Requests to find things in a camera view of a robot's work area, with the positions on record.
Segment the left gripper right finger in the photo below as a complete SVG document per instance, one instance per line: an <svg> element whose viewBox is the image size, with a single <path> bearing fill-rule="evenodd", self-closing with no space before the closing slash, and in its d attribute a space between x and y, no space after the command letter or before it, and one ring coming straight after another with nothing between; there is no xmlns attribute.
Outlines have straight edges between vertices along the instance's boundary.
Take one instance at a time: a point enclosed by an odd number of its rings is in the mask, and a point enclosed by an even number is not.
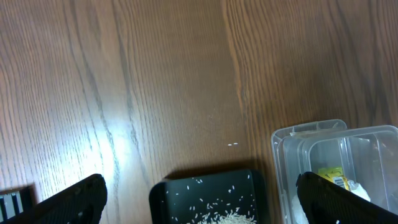
<svg viewBox="0 0 398 224"><path fill-rule="evenodd" d="M397 223L397 215L316 175L296 181L297 196L309 223Z"/></svg>

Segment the yellow snack wrapper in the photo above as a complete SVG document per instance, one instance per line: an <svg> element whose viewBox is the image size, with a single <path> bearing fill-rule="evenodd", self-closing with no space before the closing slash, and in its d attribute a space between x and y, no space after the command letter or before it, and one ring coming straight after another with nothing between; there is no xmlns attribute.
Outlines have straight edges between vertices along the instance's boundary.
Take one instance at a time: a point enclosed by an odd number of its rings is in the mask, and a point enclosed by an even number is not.
<svg viewBox="0 0 398 224"><path fill-rule="evenodd" d="M342 167L321 168L317 173L326 180L350 191L348 179L344 176Z"/></svg>

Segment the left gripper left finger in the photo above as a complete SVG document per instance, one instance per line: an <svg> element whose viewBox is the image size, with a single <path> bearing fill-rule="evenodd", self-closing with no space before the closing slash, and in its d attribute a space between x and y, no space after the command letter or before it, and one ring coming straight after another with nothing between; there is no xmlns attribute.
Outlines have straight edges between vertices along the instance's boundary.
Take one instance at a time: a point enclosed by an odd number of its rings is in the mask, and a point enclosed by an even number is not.
<svg viewBox="0 0 398 224"><path fill-rule="evenodd" d="M38 203L34 185L34 206L6 223L82 223L99 224L108 191L102 175L93 174Z"/></svg>

